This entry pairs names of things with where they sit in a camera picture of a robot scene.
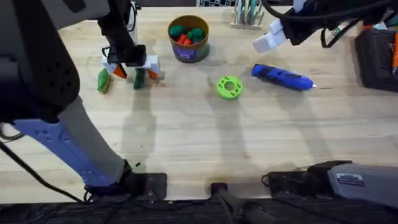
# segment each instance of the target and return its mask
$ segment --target wooden table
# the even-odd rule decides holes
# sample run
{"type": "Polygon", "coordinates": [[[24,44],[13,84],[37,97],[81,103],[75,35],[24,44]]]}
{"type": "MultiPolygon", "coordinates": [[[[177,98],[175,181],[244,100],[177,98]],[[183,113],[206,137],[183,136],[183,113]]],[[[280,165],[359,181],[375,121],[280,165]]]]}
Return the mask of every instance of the wooden table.
{"type": "MultiPolygon", "coordinates": [[[[168,198],[205,198],[212,182],[227,182],[240,196],[265,196],[261,175],[333,159],[398,165],[398,97],[361,87],[351,53],[355,30],[328,50],[317,33],[300,46],[287,42],[258,54],[251,42],[265,29],[231,29],[231,8],[147,7],[138,18],[139,40],[160,57],[165,72],[145,90],[132,89],[131,75],[127,82],[115,78],[107,95],[96,91],[107,41],[95,22],[60,34],[80,73],[92,122],[115,152],[132,165],[142,163],[137,171],[167,173],[168,198]],[[211,51],[200,63],[178,62],[167,37],[169,22],[184,14],[210,27],[211,51]],[[307,75],[318,88],[301,93],[261,82],[251,76],[255,63],[307,75]],[[242,79],[238,100],[216,94],[223,75],[242,79]]],[[[265,16],[264,24],[273,20],[265,16]]],[[[83,195],[80,177],[39,143],[23,138],[8,145],[47,181],[83,195]]],[[[58,201],[69,199],[0,154],[1,203],[58,201]]]]}

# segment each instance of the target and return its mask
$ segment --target label sticker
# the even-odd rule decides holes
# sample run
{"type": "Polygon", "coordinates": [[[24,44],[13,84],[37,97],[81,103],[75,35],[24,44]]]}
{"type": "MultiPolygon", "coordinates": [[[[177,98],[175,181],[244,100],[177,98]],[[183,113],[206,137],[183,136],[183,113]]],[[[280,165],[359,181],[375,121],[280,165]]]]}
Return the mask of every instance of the label sticker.
{"type": "Polygon", "coordinates": [[[195,50],[191,49],[181,49],[177,46],[173,46],[174,53],[179,55],[181,58],[191,59],[195,58],[195,50]]]}
{"type": "Polygon", "coordinates": [[[365,186],[363,178],[359,174],[336,174],[337,181],[340,184],[349,184],[356,186],[365,186]]]}

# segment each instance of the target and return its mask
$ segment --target black case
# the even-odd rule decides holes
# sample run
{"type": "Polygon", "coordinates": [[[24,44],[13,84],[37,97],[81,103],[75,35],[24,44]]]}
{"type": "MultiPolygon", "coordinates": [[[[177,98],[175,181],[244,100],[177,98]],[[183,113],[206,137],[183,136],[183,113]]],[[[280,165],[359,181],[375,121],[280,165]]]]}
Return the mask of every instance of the black case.
{"type": "Polygon", "coordinates": [[[398,79],[392,76],[392,49],[395,32],[368,29],[355,39],[363,85],[398,92],[398,79]]]}

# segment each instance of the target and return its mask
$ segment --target blue hot glue gun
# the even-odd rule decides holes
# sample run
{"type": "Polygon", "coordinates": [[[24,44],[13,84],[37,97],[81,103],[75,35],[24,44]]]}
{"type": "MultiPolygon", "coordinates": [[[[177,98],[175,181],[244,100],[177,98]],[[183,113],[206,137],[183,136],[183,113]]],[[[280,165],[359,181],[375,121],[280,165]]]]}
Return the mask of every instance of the blue hot glue gun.
{"type": "Polygon", "coordinates": [[[297,75],[286,70],[267,65],[255,64],[251,75],[278,85],[294,88],[296,90],[309,90],[317,87],[309,78],[303,75],[297,75]]]}

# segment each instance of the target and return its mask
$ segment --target cylindrical container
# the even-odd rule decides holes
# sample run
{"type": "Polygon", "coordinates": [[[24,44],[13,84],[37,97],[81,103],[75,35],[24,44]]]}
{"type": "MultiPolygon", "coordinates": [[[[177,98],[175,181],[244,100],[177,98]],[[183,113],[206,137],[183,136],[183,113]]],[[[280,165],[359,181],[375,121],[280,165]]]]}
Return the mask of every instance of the cylindrical container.
{"type": "Polygon", "coordinates": [[[170,28],[174,25],[182,25],[185,28],[185,31],[190,31],[193,28],[200,28],[205,37],[199,43],[182,45],[174,41],[169,35],[175,58],[185,63],[195,63],[203,60],[210,51],[210,46],[207,44],[207,39],[209,38],[209,27],[207,23],[198,16],[180,16],[170,23],[167,33],[169,33],[170,28]]]}

